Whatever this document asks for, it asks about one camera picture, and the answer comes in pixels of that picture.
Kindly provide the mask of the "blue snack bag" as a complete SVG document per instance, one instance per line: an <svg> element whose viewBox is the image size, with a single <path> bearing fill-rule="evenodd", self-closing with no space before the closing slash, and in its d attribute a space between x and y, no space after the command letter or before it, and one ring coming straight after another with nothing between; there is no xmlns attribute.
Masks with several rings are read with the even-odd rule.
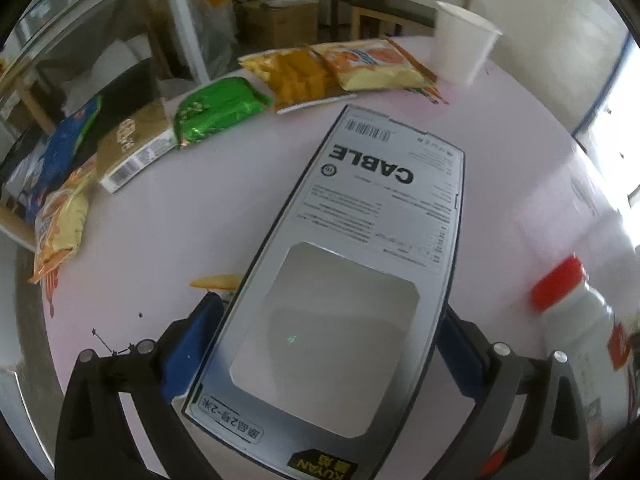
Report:
<svg viewBox="0 0 640 480"><path fill-rule="evenodd" d="M92 124L100 114L99 94L67 116L54 133L29 148L26 139L1 165L1 186L24 207L24 219L34 223L47 196L70 174L72 162Z"/></svg>

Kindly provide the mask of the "white red-capped drink bottle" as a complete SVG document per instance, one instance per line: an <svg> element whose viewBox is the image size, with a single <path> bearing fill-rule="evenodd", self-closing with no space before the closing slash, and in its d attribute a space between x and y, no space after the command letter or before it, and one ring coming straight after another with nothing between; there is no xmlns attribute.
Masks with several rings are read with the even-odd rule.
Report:
<svg viewBox="0 0 640 480"><path fill-rule="evenodd" d="M547 351L568 357L582 399L590 453L597 454L636 418L634 356L626 326L589 285L575 255L533 287L530 304L541 316Z"/></svg>

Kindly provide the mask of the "gold white small box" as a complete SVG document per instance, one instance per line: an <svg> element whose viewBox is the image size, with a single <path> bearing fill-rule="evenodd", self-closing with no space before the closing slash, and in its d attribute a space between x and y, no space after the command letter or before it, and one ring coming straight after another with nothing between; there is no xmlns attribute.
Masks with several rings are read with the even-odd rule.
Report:
<svg viewBox="0 0 640 480"><path fill-rule="evenodd" d="M162 100L155 100L122 120L99 142L96 178L114 194L178 144Z"/></svg>

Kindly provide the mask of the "white paper cup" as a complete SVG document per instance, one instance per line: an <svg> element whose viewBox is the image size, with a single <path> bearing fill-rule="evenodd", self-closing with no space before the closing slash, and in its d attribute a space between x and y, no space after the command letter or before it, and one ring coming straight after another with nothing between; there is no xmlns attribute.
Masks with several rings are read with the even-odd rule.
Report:
<svg viewBox="0 0 640 480"><path fill-rule="evenodd" d="M440 79L468 88L501 36L502 30L486 18L437 1L431 69Z"/></svg>

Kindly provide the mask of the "orange striped snack packet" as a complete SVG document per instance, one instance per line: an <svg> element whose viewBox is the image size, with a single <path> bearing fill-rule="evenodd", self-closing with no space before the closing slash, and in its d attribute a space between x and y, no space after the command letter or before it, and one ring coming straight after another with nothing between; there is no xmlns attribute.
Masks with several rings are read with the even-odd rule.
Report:
<svg viewBox="0 0 640 480"><path fill-rule="evenodd" d="M36 252L30 284L37 284L78 251L89 211L88 191L96 182L96 155L50 193L35 220Z"/></svg>

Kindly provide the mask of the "small green snack packet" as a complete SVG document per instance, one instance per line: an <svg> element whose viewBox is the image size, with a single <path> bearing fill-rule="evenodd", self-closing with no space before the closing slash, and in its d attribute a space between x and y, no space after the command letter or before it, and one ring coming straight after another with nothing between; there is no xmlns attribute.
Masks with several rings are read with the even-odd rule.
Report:
<svg viewBox="0 0 640 480"><path fill-rule="evenodd" d="M178 148L201 143L264 112L272 101L243 77L222 78L183 99L174 116Z"/></svg>

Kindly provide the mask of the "grey cable box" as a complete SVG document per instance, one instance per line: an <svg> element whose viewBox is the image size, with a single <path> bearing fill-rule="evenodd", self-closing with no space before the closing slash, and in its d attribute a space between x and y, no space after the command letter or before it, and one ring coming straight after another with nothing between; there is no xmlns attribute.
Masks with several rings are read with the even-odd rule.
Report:
<svg viewBox="0 0 640 480"><path fill-rule="evenodd" d="M463 182L455 146L344 107L234 295L186 417L284 478L373 478L431 361Z"/></svg>

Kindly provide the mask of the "brown cardboard box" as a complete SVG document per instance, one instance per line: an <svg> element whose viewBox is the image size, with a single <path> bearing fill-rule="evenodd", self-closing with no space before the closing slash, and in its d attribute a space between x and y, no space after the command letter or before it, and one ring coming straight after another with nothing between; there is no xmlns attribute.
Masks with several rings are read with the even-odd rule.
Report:
<svg viewBox="0 0 640 480"><path fill-rule="evenodd" d="M267 6L258 0L233 1L241 44L258 50L315 44L318 40L318 4Z"/></svg>

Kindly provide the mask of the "yellow orange snack packet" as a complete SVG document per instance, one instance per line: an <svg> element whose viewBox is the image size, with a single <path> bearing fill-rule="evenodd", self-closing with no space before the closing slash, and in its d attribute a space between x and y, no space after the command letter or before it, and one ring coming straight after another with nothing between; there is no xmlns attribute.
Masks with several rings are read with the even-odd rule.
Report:
<svg viewBox="0 0 640 480"><path fill-rule="evenodd" d="M436 87L437 76L393 39L326 42L310 50L346 92L409 90L449 104Z"/></svg>

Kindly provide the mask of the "white metal shelf table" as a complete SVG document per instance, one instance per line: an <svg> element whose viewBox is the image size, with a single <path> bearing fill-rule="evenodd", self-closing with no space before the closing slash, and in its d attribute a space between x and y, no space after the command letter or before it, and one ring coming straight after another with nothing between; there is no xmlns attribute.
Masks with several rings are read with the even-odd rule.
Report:
<svg viewBox="0 0 640 480"><path fill-rule="evenodd" d="M9 111L17 102L22 102L36 122L50 122L41 103L24 85L24 77L43 68L46 56L70 35L79 29L98 32L101 25L113 27L126 21L122 12L124 0L76 0L61 11L25 47L8 72L1 77L1 118L9 117ZM198 84L210 81L195 30L190 0L167 0L171 19L174 22L178 45L189 66L190 73Z"/></svg>

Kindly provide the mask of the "golden chips packet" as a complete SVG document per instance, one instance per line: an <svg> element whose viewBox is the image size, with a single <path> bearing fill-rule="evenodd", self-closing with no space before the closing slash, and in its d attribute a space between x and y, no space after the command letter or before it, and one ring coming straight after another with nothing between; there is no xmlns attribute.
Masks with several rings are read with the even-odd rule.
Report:
<svg viewBox="0 0 640 480"><path fill-rule="evenodd" d="M304 108L355 99L311 48L268 50L241 56L239 64L273 93L273 108L284 115Z"/></svg>

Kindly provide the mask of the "wooden chair dark seat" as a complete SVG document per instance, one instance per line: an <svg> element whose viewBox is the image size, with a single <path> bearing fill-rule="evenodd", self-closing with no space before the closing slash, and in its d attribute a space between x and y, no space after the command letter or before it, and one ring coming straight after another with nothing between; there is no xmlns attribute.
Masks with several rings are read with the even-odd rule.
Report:
<svg viewBox="0 0 640 480"><path fill-rule="evenodd" d="M431 6L411 0L344 0L349 3L350 40L361 39L363 18L378 21L378 36L384 37L383 23L392 24L396 35L403 27L411 27L433 36L437 11ZM462 8L471 9L473 0L463 0Z"/></svg>

